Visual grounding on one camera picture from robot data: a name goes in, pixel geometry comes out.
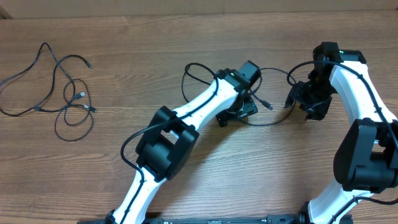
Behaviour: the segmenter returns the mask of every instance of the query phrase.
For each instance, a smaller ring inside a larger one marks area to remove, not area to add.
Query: wood grain surface
[[[374,86],[398,114],[398,12],[313,12],[212,16],[97,17],[0,21],[0,79],[28,67],[42,42],[56,56],[78,54],[94,69],[71,58],[63,63],[73,78],[87,82],[94,114],[93,131],[78,142],[63,142],[53,132],[55,114],[33,112],[12,118],[0,114],[0,223],[76,223],[103,218],[117,208],[134,178],[120,158],[123,141],[145,127],[161,106],[184,104],[183,68],[200,62],[213,70],[239,68],[246,60],[261,67],[290,70],[310,60],[322,41],[360,50]],[[55,62],[42,52],[37,65],[4,88],[0,105],[22,111],[50,90]],[[306,80],[311,66],[295,77]],[[207,80],[199,68],[192,73]],[[274,105],[249,118],[267,123],[281,118],[290,90],[285,76],[264,72],[259,96]],[[63,106],[67,79],[57,72],[47,108]],[[187,79],[194,98],[206,86]],[[70,120],[82,113],[72,111]],[[294,213],[333,178],[333,157],[349,123],[338,95],[323,121],[304,121],[296,109],[276,126],[254,128],[213,120],[201,132],[189,161],[166,182],[149,207],[165,218],[262,217]],[[86,126],[70,129],[69,138]],[[137,156],[133,141],[127,156]],[[386,190],[375,198],[398,197]],[[397,207],[361,202],[356,223],[397,223]]]
[[[0,0],[8,19],[395,10],[398,0]]]

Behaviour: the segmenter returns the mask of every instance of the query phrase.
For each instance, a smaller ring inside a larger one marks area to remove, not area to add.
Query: black plastic housing
[[[227,125],[231,119],[243,119],[258,112],[258,108],[249,94],[250,88],[261,76],[259,67],[251,61],[247,61],[239,71],[226,68],[219,70],[217,76],[226,80],[239,93],[234,104],[216,115],[221,127]]]
[[[166,106],[161,107],[149,127],[175,119],[176,112],[170,111]],[[173,131],[179,138],[173,144],[162,135]],[[160,182],[164,178],[172,179],[188,160],[189,155],[199,137],[193,125],[188,126],[183,121],[176,121],[166,126],[159,126],[143,134],[138,142],[136,152],[137,164],[146,168],[155,176],[155,181]]]
[[[312,57],[314,61],[366,63],[360,51],[340,50],[336,42],[322,42],[314,48]],[[297,101],[300,109],[308,113],[305,119],[322,120],[329,110],[331,95],[337,93],[329,81],[333,67],[332,64],[315,63],[314,69],[308,74],[310,81],[298,82],[292,87],[285,108],[291,107]]]
[[[394,159],[398,155],[394,147],[387,145],[384,152],[372,152],[375,139],[391,142],[386,129],[383,123],[369,118],[356,119],[351,125],[333,161],[335,178],[345,191],[369,190],[378,194],[398,185]]]

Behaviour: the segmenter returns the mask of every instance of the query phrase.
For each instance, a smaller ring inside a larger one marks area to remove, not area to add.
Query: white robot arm
[[[394,134],[389,136],[386,126],[386,123],[396,125],[397,118],[374,88],[361,52],[340,50],[337,43],[323,42],[314,49],[313,59],[315,68],[308,76],[310,81],[293,86],[286,103],[289,106],[292,100],[298,101],[300,108],[308,113],[307,119],[321,120],[332,93],[339,94],[343,102],[351,128],[335,156],[335,178],[305,209],[310,223],[339,223],[360,202],[357,198],[397,186],[398,154],[395,145],[387,143],[394,142],[391,137]],[[373,144],[379,140],[386,147],[384,153],[372,152]]]
[[[247,112],[246,116],[257,112],[248,91],[260,75],[257,65],[250,61],[246,62],[239,71],[228,68],[220,70],[217,73],[218,83],[214,80],[202,94],[191,102],[173,111],[162,107],[149,126],[168,119],[184,118],[179,120],[176,125],[171,124],[166,128],[160,127],[154,133],[144,134],[136,151],[139,154],[137,163],[144,174],[145,182],[136,198],[133,199],[141,184],[141,175],[137,171],[134,182],[123,203],[118,209],[111,212],[104,222],[141,224],[145,220],[147,208],[159,187],[167,179],[170,180],[174,177],[181,169],[196,142],[198,132],[211,118],[218,115],[217,118],[221,125],[228,119],[236,118],[238,114],[242,115],[243,109]],[[204,104],[214,95],[214,92],[216,94],[211,101]],[[190,116],[186,116],[203,104],[204,106],[199,110]],[[177,138],[175,145],[160,134],[162,129],[167,132],[170,131]]]
[[[369,78],[368,66],[361,62],[350,61],[343,62],[342,64],[363,75],[364,79],[370,85],[379,106],[382,108],[381,111],[388,122],[391,123],[392,120],[396,120],[397,118],[386,108],[374,88]],[[339,94],[343,102],[350,124],[352,124],[356,119],[364,118],[370,118],[375,122],[381,122],[380,116],[375,113],[375,107],[369,93],[360,79],[346,69],[334,66],[329,80],[330,84],[337,91],[337,94]],[[315,224],[327,224],[330,223],[330,220],[333,217],[335,222],[339,223],[340,219],[357,203],[352,203],[338,217],[334,217],[335,214],[337,214],[341,208],[352,200],[353,197],[370,197],[372,195],[373,193],[368,190],[345,191],[343,186],[339,184],[336,179],[333,179],[326,189],[308,204],[310,221]]]

